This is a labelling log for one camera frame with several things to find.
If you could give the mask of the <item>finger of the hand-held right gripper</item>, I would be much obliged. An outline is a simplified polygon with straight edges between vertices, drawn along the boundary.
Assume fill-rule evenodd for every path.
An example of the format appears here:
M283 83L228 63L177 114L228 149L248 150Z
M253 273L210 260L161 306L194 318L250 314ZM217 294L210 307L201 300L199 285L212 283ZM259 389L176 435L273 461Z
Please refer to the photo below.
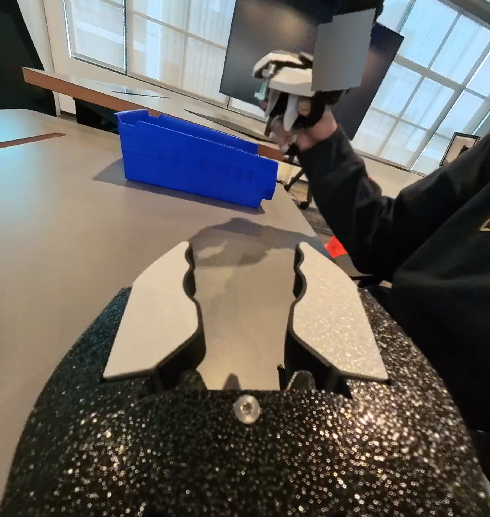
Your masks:
M262 79L263 71L267 70L270 65L273 65L275 70L283 67L312 69L312 55L305 52L271 51L254 64L252 77Z
M269 88L301 97L313 97L312 72L277 72L269 80Z

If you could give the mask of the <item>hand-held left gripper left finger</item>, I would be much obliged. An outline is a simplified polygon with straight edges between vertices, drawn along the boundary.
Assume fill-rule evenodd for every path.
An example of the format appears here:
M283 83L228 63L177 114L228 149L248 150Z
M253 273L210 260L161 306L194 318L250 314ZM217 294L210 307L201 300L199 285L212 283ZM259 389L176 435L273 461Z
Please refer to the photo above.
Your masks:
M195 299L192 244L180 242L149 265L133 282L103 380L157 373L192 343L205 337Z

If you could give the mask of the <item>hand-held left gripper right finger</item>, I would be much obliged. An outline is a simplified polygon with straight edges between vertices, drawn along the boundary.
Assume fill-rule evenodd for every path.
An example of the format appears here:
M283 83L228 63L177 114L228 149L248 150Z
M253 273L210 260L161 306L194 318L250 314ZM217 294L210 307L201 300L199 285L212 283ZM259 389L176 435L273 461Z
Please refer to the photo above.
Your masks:
M286 360L286 372L312 372L315 380L339 378L387 382L389 375L371 330L357 286L309 243L295 249L294 301L286 343L299 358Z

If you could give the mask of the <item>silver hex bolt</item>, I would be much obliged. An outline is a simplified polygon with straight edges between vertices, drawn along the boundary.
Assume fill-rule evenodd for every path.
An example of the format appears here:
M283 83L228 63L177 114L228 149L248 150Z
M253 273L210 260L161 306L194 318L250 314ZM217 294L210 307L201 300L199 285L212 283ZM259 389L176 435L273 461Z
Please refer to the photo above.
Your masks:
M266 66L256 70L254 72L254 77L261 79L261 86L257 92L255 92L254 97L260 101L265 102L267 96L269 94L269 85L272 78L274 78L277 73L277 65L273 62L267 64Z

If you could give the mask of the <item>person's right hand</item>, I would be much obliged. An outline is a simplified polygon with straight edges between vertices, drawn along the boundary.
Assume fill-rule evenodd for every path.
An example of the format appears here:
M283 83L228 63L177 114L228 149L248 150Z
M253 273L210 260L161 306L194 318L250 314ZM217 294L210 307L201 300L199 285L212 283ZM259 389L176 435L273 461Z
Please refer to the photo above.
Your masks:
M313 126L299 130L291 128L287 131L284 127L283 114L275 117L269 114L269 137L283 155L297 155L300 152L308 151L337 132L339 127L331 107L326 104L323 106L323 113L319 120Z

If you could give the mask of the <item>black monitor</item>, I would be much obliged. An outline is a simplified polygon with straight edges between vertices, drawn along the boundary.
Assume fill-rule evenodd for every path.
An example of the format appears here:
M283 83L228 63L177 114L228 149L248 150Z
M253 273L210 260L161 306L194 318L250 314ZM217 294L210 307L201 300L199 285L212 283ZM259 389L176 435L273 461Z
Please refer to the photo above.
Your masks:
M220 84L227 109L262 119L255 63L272 51L313 54L318 25L331 19L328 1L236 1Z

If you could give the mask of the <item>blue plastic bin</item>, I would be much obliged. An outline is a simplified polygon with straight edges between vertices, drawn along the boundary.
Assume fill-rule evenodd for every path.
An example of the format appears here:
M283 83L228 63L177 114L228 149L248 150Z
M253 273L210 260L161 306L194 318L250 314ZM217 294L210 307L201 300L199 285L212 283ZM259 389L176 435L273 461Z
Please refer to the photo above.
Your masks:
M145 109L115 117L127 180L249 208L273 198L278 164L258 144Z

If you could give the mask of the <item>person's black jacket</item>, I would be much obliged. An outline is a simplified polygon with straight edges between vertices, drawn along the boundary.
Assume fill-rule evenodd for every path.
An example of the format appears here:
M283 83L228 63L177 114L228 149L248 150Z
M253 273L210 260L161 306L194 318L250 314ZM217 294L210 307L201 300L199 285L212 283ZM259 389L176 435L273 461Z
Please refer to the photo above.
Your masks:
M490 481L490 133L395 199L422 242L393 277L392 311L441 375Z

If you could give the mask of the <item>brown-edged grey table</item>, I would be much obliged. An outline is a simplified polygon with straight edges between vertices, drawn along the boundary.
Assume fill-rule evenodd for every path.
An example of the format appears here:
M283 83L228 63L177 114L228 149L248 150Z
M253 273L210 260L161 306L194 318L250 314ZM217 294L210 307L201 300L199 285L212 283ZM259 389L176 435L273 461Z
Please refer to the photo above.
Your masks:
M223 109L167 89L138 87L46 72L22 67L24 80L34 86L82 100L113 111L146 109L151 115L166 114L180 120L241 137L259 146L259 155L282 162L278 148L261 136L264 123L241 113Z

